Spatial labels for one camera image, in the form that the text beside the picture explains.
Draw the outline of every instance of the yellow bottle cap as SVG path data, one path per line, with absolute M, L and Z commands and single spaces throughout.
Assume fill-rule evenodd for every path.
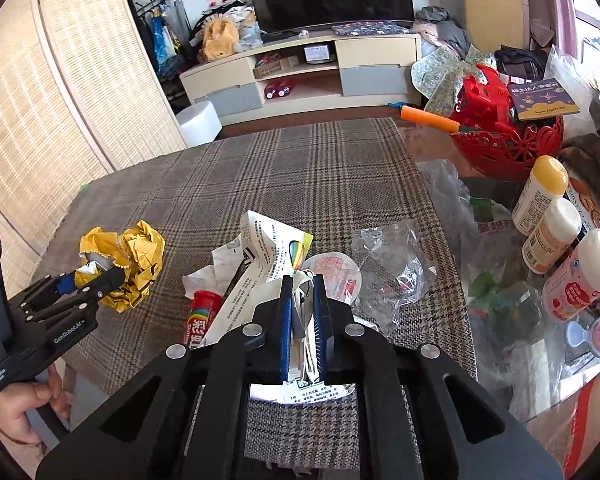
M 562 196 L 569 186 L 569 175 L 559 160 L 549 155 L 536 159 L 531 170 L 538 182 L 552 195 Z

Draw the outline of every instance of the red basket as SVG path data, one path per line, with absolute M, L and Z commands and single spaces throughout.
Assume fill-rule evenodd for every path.
M 541 155 L 557 155 L 564 137 L 564 120 L 553 126 L 527 126 L 521 139 L 497 132 L 470 132 L 452 136 L 462 156 L 480 173 L 497 180 L 524 182 Z

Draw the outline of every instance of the round ottoman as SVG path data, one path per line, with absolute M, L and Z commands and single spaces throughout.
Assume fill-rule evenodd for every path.
M 176 115 L 176 119 L 187 148 L 211 142 L 222 130 L 216 109 L 210 101 L 200 101 L 185 108 Z

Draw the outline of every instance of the plaid tablecloth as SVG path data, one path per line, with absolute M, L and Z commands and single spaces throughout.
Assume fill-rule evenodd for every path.
M 350 254 L 351 232 L 415 219 L 438 264 L 426 296 L 401 312 L 392 342 L 439 344 L 469 373 L 475 357 L 462 288 L 418 170 L 391 119 L 311 124 L 212 142 L 91 182 L 74 200 L 37 277 L 75 269 L 91 228 L 122 232 L 145 220 L 166 240 L 164 269 L 134 310 L 101 308 L 99 328 L 67 355 L 94 384 L 115 392 L 179 342 L 187 314 L 182 276 L 211 263 L 254 210 L 315 236 L 312 254 Z M 356 401 L 282 406 L 252 401 L 246 454 L 286 466 L 358 465 Z

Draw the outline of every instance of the tv stand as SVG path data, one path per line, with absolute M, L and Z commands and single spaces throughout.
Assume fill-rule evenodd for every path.
M 336 60 L 310 64 L 303 47 L 330 43 Z M 256 78 L 253 69 L 265 53 L 298 56 L 300 65 Z M 202 64 L 180 75 L 191 103 L 211 101 L 222 124 L 235 124 L 313 110 L 378 106 L 404 101 L 419 105 L 411 82 L 411 66 L 422 57 L 420 36 L 336 36 L 314 31 L 272 41 L 260 48 Z M 291 94 L 268 100 L 264 89 L 272 80 L 291 77 Z

